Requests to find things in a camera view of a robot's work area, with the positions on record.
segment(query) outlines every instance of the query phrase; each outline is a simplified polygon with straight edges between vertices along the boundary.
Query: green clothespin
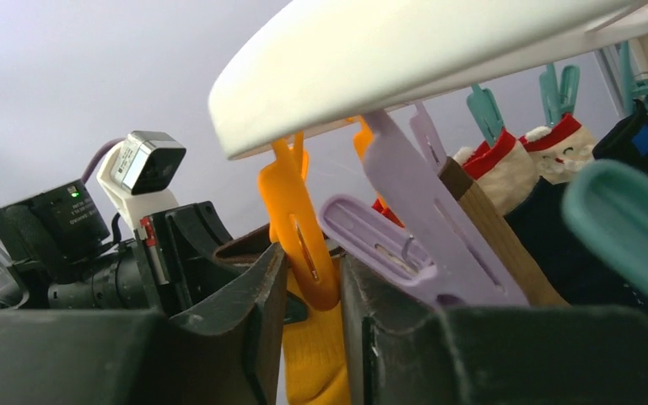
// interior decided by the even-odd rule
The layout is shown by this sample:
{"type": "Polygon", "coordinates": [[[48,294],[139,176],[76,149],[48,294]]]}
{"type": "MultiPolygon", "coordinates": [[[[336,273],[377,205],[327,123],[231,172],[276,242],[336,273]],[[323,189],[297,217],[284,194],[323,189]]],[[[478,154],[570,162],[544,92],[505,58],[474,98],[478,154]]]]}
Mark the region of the green clothespin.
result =
{"type": "Polygon", "coordinates": [[[635,112],[635,99],[641,98],[648,111],[648,78],[635,79],[629,60],[629,43],[623,42],[619,48],[619,69],[621,74],[622,102],[624,110],[631,115],[635,112]]]}
{"type": "Polygon", "coordinates": [[[590,163],[568,186],[563,219],[582,243],[648,295],[648,176],[611,160],[590,163]]]}
{"type": "Polygon", "coordinates": [[[466,98],[466,104],[473,118],[483,133],[488,145],[495,145],[495,140],[500,136],[505,124],[498,110],[493,92],[490,89],[481,89],[478,84],[471,86],[473,93],[466,98]]]}
{"type": "Polygon", "coordinates": [[[545,72],[540,73],[539,83],[545,121],[554,127],[565,114],[575,112],[577,88],[580,85],[580,67],[576,65],[564,67],[558,88],[558,74],[555,72],[555,65],[549,63],[545,67],[545,72]]]}

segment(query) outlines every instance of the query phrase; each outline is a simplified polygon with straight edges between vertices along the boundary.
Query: yellow sock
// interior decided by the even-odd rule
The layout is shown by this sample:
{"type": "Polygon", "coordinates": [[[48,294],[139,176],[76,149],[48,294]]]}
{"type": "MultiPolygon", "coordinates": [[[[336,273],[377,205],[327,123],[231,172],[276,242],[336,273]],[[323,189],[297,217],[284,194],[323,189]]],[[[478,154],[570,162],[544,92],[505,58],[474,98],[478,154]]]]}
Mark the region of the yellow sock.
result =
{"type": "MultiPolygon", "coordinates": [[[[301,297],[291,270],[287,290],[301,297]]],[[[306,321],[284,325],[284,379],[289,405],[347,405],[346,353],[342,305],[319,312],[309,308],[306,321]]]]}

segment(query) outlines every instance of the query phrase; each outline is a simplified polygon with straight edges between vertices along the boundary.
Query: white fur trim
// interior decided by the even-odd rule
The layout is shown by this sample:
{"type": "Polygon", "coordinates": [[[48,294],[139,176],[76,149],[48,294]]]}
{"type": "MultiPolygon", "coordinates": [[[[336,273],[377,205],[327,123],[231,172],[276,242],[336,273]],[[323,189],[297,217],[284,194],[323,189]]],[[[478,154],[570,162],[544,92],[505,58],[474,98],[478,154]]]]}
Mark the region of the white fur trim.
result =
{"type": "Polygon", "coordinates": [[[455,160],[459,165],[463,165],[471,159],[471,156],[476,152],[476,149],[471,148],[470,146],[464,146],[453,155],[453,160],[455,160]]]}
{"type": "Polygon", "coordinates": [[[535,142],[538,139],[543,139],[545,138],[548,134],[550,134],[553,130],[550,127],[537,127],[533,128],[530,130],[528,133],[525,135],[525,139],[528,142],[535,142]]]}

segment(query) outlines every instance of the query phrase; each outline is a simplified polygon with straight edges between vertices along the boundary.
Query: gray wall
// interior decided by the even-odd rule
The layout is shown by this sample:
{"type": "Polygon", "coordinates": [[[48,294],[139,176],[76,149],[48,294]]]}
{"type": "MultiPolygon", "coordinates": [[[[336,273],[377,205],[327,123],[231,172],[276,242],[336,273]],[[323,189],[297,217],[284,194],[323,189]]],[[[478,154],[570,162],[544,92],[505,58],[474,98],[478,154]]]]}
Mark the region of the gray wall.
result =
{"type": "MultiPolygon", "coordinates": [[[[188,148],[172,184],[181,203],[213,201],[234,235],[266,223],[256,178],[272,155],[226,161],[207,98],[227,61],[285,3],[0,0],[0,205],[80,176],[102,143],[147,129],[166,131],[188,148]]],[[[566,62],[581,68],[577,118],[601,137],[619,117],[597,61],[587,54],[566,62]]],[[[543,124],[541,71],[485,84],[513,133],[543,124]]],[[[468,93],[426,103],[450,154],[483,140],[465,104],[468,93]]],[[[411,114],[408,108],[394,116],[403,124],[411,114]]],[[[335,192],[374,197],[351,146],[355,132],[307,141],[315,205],[335,192]]],[[[95,179],[89,184],[109,218],[114,208],[95,179]]]]}

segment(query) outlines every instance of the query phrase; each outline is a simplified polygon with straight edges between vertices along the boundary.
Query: cable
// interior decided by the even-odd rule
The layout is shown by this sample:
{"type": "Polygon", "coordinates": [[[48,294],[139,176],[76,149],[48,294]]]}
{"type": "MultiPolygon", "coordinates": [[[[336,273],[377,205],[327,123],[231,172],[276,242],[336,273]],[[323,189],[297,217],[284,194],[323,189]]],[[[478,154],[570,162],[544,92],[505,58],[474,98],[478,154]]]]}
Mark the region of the cable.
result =
{"type": "Polygon", "coordinates": [[[113,234],[113,241],[111,243],[114,246],[121,243],[122,240],[121,227],[118,226],[118,219],[120,218],[121,218],[121,213],[116,213],[113,216],[113,220],[111,221],[111,232],[113,234]]]}
{"type": "Polygon", "coordinates": [[[123,138],[118,138],[108,141],[103,146],[101,146],[100,149],[98,149],[98,152],[95,152],[95,155],[93,155],[93,158],[91,158],[88,166],[86,166],[83,175],[81,175],[80,177],[80,180],[83,182],[83,184],[88,182],[88,179],[93,175],[95,167],[98,166],[98,163],[100,163],[100,160],[103,159],[103,156],[105,156],[105,154],[107,154],[109,150],[111,150],[122,140],[123,138]]]}

